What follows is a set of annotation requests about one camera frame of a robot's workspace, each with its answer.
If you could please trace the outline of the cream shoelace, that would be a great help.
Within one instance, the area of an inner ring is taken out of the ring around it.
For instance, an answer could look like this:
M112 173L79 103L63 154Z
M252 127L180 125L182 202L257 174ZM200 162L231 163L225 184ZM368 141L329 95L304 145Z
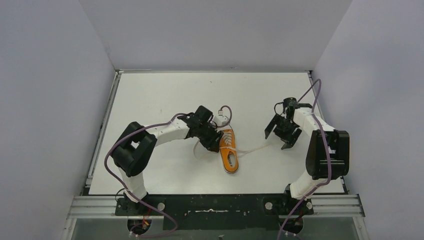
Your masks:
M219 156L221 158L220 152L216 153L216 152L209 152L208 151L208 152L204 153L203 155L197 155L197 147L198 147L199 143L200 143L200 141L198 140L194 144L193 149L192 149L193 156L197 160L205 160L205 159L211 158L212 156ZM237 152L237 155L241 154L241 156L244 156L244 155L248 155L248 154L251 154L253 152L265 149L265 148L270 147L270 146L275 146L276 144L277 144L276 142L265 143L263 145L260 145L258 147L248 149L248 150L237 148L237 145L236 145L236 152Z

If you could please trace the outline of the orange canvas sneaker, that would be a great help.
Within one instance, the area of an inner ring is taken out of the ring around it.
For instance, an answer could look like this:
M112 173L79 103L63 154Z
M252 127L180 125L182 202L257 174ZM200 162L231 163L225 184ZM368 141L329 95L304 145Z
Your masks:
M230 128L222 130L222 133L219 141L219 152L223 167L227 173L234 174L239 169L235 134Z

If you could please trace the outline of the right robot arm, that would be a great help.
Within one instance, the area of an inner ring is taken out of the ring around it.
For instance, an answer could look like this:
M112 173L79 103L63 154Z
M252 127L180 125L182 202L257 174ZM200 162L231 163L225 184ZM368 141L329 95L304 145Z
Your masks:
M280 104L282 113L276 113L264 130L266 138L275 134L282 142L282 150L292 148L302 133L309 136L305 170L288 184L281 199L282 209L295 213L308 210L306 200L320 187L344 177L350 169L350 135L338 130L315 115L313 105L300 103L294 97Z

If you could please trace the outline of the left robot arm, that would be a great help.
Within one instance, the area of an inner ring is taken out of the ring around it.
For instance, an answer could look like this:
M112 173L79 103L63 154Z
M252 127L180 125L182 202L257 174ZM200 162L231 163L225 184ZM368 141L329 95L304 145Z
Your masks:
M219 152L223 138L222 128L231 122L222 110L214 115L208 108L200 105L195 112L177 113L171 120L149 126L131 122L106 154L112 158L121 176L113 174L123 185L123 203L133 212L143 213L148 207L148 192L143 178L151 155L162 144L197 138L210 152Z

